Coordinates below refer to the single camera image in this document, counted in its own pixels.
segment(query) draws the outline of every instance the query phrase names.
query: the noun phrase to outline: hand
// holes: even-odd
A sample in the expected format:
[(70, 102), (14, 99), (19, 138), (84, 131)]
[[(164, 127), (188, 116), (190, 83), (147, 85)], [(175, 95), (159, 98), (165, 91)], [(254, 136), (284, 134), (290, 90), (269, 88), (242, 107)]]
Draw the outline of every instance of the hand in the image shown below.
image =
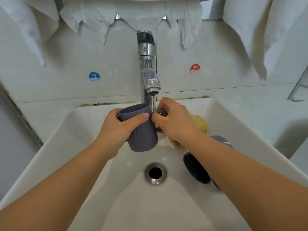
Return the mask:
[(161, 99), (157, 109), (165, 110), (168, 115), (163, 117), (157, 112), (153, 112), (152, 121), (164, 131), (165, 135), (180, 144), (185, 146), (185, 142), (201, 133), (186, 106), (164, 97)]
[(114, 158), (118, 150), (127, 141), (134, 129), (149, 118), (148, 113), (142, 113), (133, 118), (121, 122), (118, 120), (118, 113), (121, 109), (113, 109), (106, 116), (102, 129), (97, 138), (93, 141), (108, 155), (108, 159)]

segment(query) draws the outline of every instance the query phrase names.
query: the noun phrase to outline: forearm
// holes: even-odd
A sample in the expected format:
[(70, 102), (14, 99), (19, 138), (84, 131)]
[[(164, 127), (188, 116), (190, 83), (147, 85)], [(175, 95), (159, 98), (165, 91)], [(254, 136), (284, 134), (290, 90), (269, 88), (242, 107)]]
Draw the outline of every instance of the forearm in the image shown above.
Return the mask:
[(91, 144), (0, 211), (0, 230), (67, 230), (107, 161)]
[(198, 134), (184, 146), (198, 159), (253, 230), (308, 230), (308, 188)]

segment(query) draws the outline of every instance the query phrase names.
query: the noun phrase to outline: round label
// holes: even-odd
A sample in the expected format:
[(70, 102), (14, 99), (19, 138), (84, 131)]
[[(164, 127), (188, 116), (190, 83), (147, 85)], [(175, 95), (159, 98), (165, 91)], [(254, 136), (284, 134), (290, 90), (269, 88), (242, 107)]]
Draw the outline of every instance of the round label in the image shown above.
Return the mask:
[(96, 72), (91, 72), (89, 74), (89, 79), (92, 81), (92, 82), (99, 82), (100, 81), (100, 76), (98, 73)]
[(200, 70), (200, 66), (198, 64), (193, 64), (191, 67), (190, 67), (190, 72), (191, 73), (198, 73)]

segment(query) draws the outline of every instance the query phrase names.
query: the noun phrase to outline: white towel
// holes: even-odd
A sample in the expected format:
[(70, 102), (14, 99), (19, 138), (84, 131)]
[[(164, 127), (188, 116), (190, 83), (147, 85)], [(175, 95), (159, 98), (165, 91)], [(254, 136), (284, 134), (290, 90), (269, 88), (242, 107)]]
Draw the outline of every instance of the white towel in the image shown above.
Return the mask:
[(224, 21), (240, 36), (260, 80), (274, 69), (287, 33), (308, 0), (226, 0)]
[(177, 21), (186, 49), (202, 27), (200, 0), (64, 0), (64, 8), (60, 11), (63, 20), (76, 33), (79, 23), (83, 22), (99, 35), (103, 44), (116, 13), (136, 31), (154, 32), (165, 16), (171, 25)]
[(0, 0), (0, 6), (18, 24), (26, 44), (45, 67), (42, 44), (59, 25), (54, 0)]

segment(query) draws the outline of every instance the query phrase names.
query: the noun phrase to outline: person's left hand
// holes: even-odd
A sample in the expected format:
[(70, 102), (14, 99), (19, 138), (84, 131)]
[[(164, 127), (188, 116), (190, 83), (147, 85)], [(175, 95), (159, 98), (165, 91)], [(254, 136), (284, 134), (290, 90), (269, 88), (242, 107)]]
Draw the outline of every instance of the person's left hand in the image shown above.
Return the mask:
[(121, 122), (118, 120), (120, 110), (122, 109), (113, 109), (109, 112), (104, 120), (101, 131), (93, 142), (102, 149), (104, 154), (107, 154), (108, 159), (114, 158), (132, 131), (140, 124), (145, 123), (149, 118), (148, 113), (142, 113)]

